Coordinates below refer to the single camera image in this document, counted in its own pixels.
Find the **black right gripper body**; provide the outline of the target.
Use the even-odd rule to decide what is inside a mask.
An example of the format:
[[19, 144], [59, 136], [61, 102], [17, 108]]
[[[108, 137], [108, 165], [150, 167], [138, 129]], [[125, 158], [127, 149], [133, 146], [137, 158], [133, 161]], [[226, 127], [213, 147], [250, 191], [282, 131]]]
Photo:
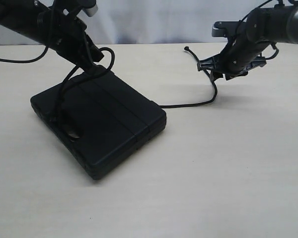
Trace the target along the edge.
[[235, 40], [230, 40], [226, 47], [220, 52], [225, 65], [231, 60], [247, 60], [250, 62], [271, 45], [270, 41], [252, 42], [248, 40], [245, 33], [240, 34]]

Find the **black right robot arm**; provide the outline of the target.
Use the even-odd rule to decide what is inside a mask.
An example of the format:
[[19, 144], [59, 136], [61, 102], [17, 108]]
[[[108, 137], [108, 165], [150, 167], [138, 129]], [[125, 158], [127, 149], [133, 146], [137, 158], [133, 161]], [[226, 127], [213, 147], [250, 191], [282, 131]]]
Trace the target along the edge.
[[214, 80], [231, 80], [264, 67], [278, 55], [278, 43], [298, 45], [298, 0], [290, 3], [257, 7], [245, 20], [215, 22], [212, 36], [227, 38], [227, 44], [217, 55], [198, 61], [197, 69], [210, 71]]

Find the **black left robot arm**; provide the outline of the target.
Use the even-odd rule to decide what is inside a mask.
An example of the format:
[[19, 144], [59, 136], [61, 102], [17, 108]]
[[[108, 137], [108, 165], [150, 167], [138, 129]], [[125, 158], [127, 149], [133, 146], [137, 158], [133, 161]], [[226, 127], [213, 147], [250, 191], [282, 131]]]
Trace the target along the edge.
[[48, 49], [88, 74], [97, 72], [104, 54], [86, 34], [81, 11], [91, 17], [98, 10], [94, 0], [55, 0], [45, 6], [39, 0], [0, 0], [0, 25], [45, 46], [43, 53], [28, 60], [0, 59], [8, 63], [32, 63]]

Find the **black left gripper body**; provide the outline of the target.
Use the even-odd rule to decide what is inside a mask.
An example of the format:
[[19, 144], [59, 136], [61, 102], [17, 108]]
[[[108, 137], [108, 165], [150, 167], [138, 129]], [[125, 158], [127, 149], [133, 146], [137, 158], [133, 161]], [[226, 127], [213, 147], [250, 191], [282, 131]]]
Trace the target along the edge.
[[85, 62], [92, 63], [85, 46], [86, 38], [89, 37], [85, 32], [87, 26], [77, 16], [49, 10], [38, 15], [37, 26], [38, 42], [80, 67]]

